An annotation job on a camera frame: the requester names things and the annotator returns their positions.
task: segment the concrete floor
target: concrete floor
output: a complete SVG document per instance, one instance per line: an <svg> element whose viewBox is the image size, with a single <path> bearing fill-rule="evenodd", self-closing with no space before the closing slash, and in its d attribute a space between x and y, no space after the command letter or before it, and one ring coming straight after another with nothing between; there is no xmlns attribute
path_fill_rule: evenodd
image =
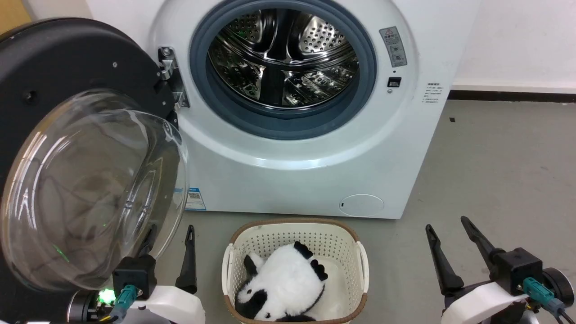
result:
<svg viewBox="0 0 576 324"><path fill-rule="evenodd" d="M462 215L496 246L521 246L576 282L575 125L572 104L448 102L402 219L339 218L357 231L370 261L368 303L354 322L439 323L443 298L424 232L428 223L465 283L486 280ZM240 226L272 217L278 216L185 213L156 267L159 284L173 284L179 275L183 239L193 224L197 295L207 323L236 323L223 303L222 254ZM569 314L576 318L576 307ZM539 318L556 323L548 314Z"/></svg>

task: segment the basket bottom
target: basket bottom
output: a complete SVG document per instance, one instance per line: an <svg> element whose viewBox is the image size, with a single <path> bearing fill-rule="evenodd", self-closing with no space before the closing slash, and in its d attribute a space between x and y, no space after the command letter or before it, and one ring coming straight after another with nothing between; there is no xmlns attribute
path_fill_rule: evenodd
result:
<svg viewBox="0 0 576 324"><path fill-rule="evenodd" d="M306 315L313 317L317 321L348 316L350 314L350 299L346 289L345 272L331 258L316 257L316 259L324 266L328 279L325 282L324 294Z"/></svg>

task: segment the plastic basket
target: plastic basket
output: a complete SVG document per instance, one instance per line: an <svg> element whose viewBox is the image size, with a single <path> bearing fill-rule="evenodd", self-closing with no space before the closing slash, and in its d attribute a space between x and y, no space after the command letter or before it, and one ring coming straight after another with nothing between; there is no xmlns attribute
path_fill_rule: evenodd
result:
<svg viewBox="0 0 576 324"><path fill-rule="evenodd" d="M244 257L251 251L264 259L278 247L300 241L328 273L322 298L307 314L316 323L349 323L366 304L369 267L358 235L346 224L319 218L258 221L241 227L226 248L222 261L222 292L230 313L246 324L264 324L234 309L236 292L247 278Z"/></svg>

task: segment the stuffed animal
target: stuffed animal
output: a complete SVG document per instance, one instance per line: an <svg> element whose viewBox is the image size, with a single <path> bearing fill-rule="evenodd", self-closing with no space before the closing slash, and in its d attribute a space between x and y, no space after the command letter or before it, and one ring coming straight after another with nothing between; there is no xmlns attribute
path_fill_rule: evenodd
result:
<svg viewBox="0 0 576 324"><path fill-rule="evenodd" d="M271 322L314 320L303 314L320 300L328 275L305 245L281 246L266 261L250 253L244 266L248 279L236 295L238 313Z"/></svg>

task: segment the blue and white sticker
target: blue and white sticker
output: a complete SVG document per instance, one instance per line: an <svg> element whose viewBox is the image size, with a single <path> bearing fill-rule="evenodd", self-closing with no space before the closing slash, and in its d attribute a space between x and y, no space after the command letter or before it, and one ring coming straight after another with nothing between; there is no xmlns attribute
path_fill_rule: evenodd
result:
<svg viewBox="0 0 576 324"><path fill-rule="evenodd" d="M198 188L188 189L188 197L186 198L185 210L206 210L202 194Z"/></svg>

